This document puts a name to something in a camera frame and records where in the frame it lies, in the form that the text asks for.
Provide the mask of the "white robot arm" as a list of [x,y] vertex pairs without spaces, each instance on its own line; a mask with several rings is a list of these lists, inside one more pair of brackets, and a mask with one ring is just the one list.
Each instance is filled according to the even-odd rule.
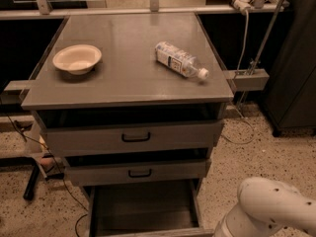
[[294,186],[247,178],[237,189],[237,200],[218,222],[214,237],[271,237],[284,226],[316,237],[316,200]]

